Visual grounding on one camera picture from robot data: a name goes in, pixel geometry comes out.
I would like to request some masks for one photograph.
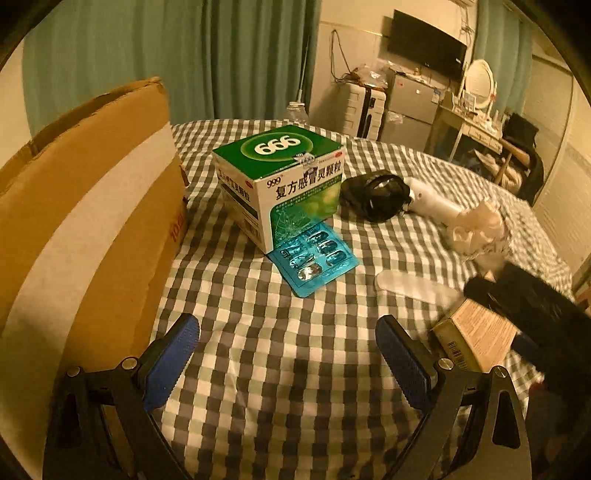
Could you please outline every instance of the silver refrigerator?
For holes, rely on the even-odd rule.
[[[429,85],[392,74],[380,141],[424,151],[441,92]]]

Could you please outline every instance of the screw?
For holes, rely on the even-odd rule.
[[[71,367],[66,372],[66,375],[70,378],[74,378],[79,373],[80,373],[80,367]]]
[[[505,378],[507,376],[507,370],[503,367],[499,367],[498,365],[494,367],[493,372],[497,377]]]
[[[453,362],[449,358],[440,358],[437,364],[444,370],[451,370],[453,368]]]
[[[123,367],[123,370],[133,370],[138,366],[138,359],[129,356],[121,362],[121,366]]]

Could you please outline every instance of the checkered bed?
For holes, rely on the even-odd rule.
[[[282,124],[227,120],[174,127],[190,180],[190,225],[154,336],[163,335],[181,312],[198,318],[202,334],[155,416],[196,478],[380,478],[418,415],[379,354],[375,323],[393,314],[411,337],[428,344],[427,331],[443,312],[377,293],[374,276],[395,269],[462,288],[476,267],[446,249],[441,226],[428,219],[407,214],[371,225],[342,211],[327,223],[360,265],[310,297],[296,297],[225,212],[211,155],[222,144]],[[513,224],[512,261],[570,294],[570,271],[525,202],[429,155],[311,129],[345,144],[345,177],[385,168],[428,182],[465,207],[496,199]],[[525,408],[538,374],[515,353],[505,366]],[[441,468],[449,465],[465,418],[459,416]]]

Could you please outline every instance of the television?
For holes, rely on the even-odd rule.
[[[388,51],[456,82],[462,81],[466,46],[437,27],[398,10],[394,11]]]

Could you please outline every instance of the curtain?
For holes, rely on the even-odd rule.
[[[26,37],[31,133],[108,90],[151,76],[171,122],[277,118],[295,100],[309,42],[309,103],[320,0],[64,0]]]
[[[474,59],[484,59],[498,83],[492,111],[521,113],[530,81],[532,26],[502,0],[478,0]]]

